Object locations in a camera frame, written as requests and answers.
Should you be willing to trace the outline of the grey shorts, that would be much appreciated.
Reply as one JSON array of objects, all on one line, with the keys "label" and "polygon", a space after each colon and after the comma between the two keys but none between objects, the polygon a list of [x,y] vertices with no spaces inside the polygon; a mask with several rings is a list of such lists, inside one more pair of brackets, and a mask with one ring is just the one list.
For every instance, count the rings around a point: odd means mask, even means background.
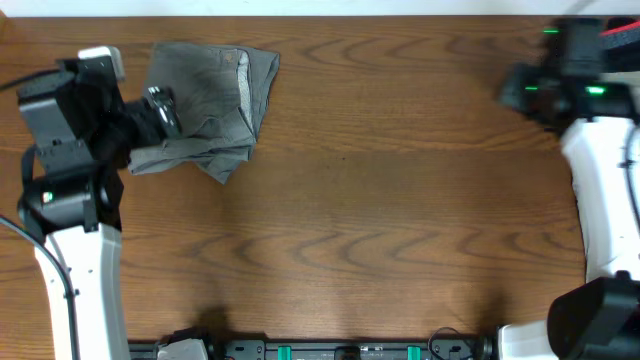
[{"label": "grey shorts", "polygon": [[192,163],[221,184],[248,161],[268,110],[280,55],[244,46],[162,42],[145,87],[173,91],[182,135],[131,152],[133,175]]}]

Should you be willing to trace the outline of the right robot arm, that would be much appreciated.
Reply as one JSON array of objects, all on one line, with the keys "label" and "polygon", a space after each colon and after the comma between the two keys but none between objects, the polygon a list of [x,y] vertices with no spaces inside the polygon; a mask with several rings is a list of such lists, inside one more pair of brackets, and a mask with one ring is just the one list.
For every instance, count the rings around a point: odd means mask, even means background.
[{"label": "right robot arm", "polygon": [[639,23],[559,18],[537,65],[519,63],[500,102],[552,130],[569,164],[585,282],[544,320],[498,330],[493,359],[639,355]]}]

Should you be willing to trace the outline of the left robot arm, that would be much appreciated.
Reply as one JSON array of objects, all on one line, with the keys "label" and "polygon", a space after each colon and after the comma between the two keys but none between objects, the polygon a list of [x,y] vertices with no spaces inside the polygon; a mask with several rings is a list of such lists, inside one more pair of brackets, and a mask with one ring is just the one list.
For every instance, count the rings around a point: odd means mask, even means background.
[{"label": "left robot arm", "polygon": [[120,294],[124,185],[134,149],[181,134],[173,94],[126,102],[113,47],[81,50],[18,92],[34,143],[22,157],[20,232],[35,242],[58,359],[130,356]]}]

